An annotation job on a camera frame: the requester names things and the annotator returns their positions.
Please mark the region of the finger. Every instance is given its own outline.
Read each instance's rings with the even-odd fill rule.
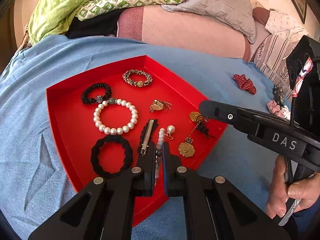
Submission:
[[[285,169],[286,164],[284,157],[279,155],[276,158],[276,163],[273,170],[272,182],[270,184],[270,196],[281,198],[283,202],[286,202],[288,199],[287,185],[284,181]]]
[[[266,204],[266,213],[268,217],[270,217],[271,219],[273,219],[276,216],[276,212],[272,210],[269,203]]]
[[[288,188],[288,196],[294,199],[308,199],[316,201],[320,194],[320,174],[316,173],[312,178],[303,179],[291,184]]]
[[[294,212],[298,212],[300,210],[306,209],[311,207],[314,203],[316,202],[316,200],[308,200],[308,199],[302,199],[299,203],[299,205],[296,207],[296,209],[294,210]]]
[[[279,217],[283,217],[287,210],[285,202],[282,201],[281,198],[275,196],[270,196],[267,204],[270,206],[271,210]]]
[[[287,168],[287,165],[285,164],[284,156],[278,155],[275,162],[275,167],[273,169],[273,172],[277,175],[284,175],[284,172]]]

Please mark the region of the striped fabric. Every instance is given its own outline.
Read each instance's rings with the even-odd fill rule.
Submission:
[[[284,95],[291,101],[292,91],[286,57],[293,51],[298,42],[289,42],[276,34],[268,36],[260,45],[254,57],[256,67],[275,85],[282,86]]]

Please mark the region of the red box lid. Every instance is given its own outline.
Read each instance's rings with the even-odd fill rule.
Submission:
[[[150,73],[153,77],[152,84],[143,88],[130,86],[122,79],[122,75],[129,69],[141,69]],[[145,80],[141,76],[132,78]],[[132,166],[138,158],[137,148],[142,129],[149,119],[158,119],[159,129],[161,127],[166,129],[169,125],[176,127],[172,135],[174,139],[169,142],[171,153],[179,155],[182,164],[192,169],[199,167],[227,127],[222,122],[210,120],[209,133],[214,138],[209,139],[199,131],[195,131],[191,137],[192,145],[196,150],[195,155],[191,158],[182,157],[178,152],[178,146],[185,141],[195,127],[195,124],[189,120],[189,114],[197,111],[200,102],[207,98],[148,56],[113,62],[65,79],[47,88],[47,105],[52,134],[60,159],[77,192],[97,177],[90,162],[91,148],[98,139],[105,136],[95,127],[93,121],[93,112],[97,104],[84,105],[80,98],[84,89],[97,82],[110,85],[112,97],[131,102],[138,110],[138,123],[129,133],[123,134],[133,149]],[[97,89],[89,96],[104,95],[104,92],[104,89]],[[151,113],[149,108],[155,99],[172,103],[172,110]],[[111,105],[101,112],[100,118],[104,125],[117,128],[130,121],[131,113],[125,107]],[[157,142],[158,134],[155,133],[152,139]],[[111,173],[119,171],[123,165],[123,159],[124,150],[120,145],[111,143],[100,149],[100,165],[105,171]],[[167,199],[164,195],[161,165],[154,195],[149,198],[136,198],[133,226],[147,218]]]

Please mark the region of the red bow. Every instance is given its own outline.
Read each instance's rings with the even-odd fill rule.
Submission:
[[[254,95],[257,92],[256,88],[252,83],[252,80],[250,78],[246,79],[244,74],[235,74],[233,75],[233,79],[237,82],[241,90],[247,90],[252,95]]]

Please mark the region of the blue blanket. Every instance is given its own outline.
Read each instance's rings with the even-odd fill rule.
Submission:
[[[212,100],[267,111],[272,82],[240,59],[120,38],[43,39],[15,55],[0,77],[0,209],[22,239],[75,194],[52,138],[45,89],[82,71],[145,54]],[[237,87],[235,73],[252,79],[254,96]],[[198,171],[225,176],[264,209],[276,155],[228,127]],[[132,239],[186,239],[182,199],[167,201],[133,229]]]

